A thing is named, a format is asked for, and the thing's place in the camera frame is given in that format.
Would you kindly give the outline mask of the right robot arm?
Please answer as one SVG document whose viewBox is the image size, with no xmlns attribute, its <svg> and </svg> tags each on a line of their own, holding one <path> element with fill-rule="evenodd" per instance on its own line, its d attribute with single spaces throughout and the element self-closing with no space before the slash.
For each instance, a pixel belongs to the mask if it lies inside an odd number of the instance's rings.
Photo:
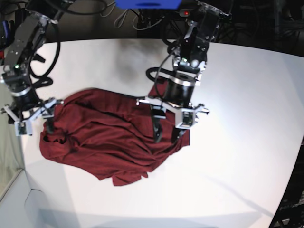
<svg viewBox="0 0 304 228">
<path fill-rule="evenodd" d="M 0 67 L 0 81 L 8 88 L 13 102 L 3 106 L 0 112 L 9 117 L 9 123 L 14 125 L 17 136 L 32 135 L 32 122 L 40 116 L 46 121 L 47 132 L 54 132 L 55 107 L 63 101 L 55 98 L 44 101 L 36 90 L 53 84 L 49 74 L 59 57 L 60 39 L 57 39 L 54 60 L 44 74 L 36 75 L 30 65 L 32 61 L 45 62 L 37 54 L 37 50 L 45 43 L 45 32 L 51 25 L 55 34 L 59 35 L 57 24 L 73 3 L 72 0 L 31 0 L 26 7 L 29 15 L 17 28 L 8 48 Z"/>
</svg>

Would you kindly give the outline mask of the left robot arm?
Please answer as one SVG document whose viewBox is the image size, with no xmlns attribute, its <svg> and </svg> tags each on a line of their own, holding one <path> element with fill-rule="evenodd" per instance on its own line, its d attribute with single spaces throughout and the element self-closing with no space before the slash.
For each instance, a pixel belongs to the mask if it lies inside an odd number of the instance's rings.
<svg viewBox="0 0 304 228">
<path fill-rule="evenodd" d="M 166 58 L 172 58 L 173 69 L 168 71 L 159 66 L 146 70 L 156 94 L 137 99 L 137 104 L 150 106 L 155 143 L 162 138 L 160 120 L 166 119 L 167 111 L 174 114 L 172 142 L 198 122 L 199 113 L 209 113 L 203 104 L 194 106 L 191 97 L 201 83 L 207 51 L 217 37 L 220 21 L 231 15 L 232 7 L 231 0 L 199 0 L 186 20 L 186 32 L 168 45 Z"/>
</svg>

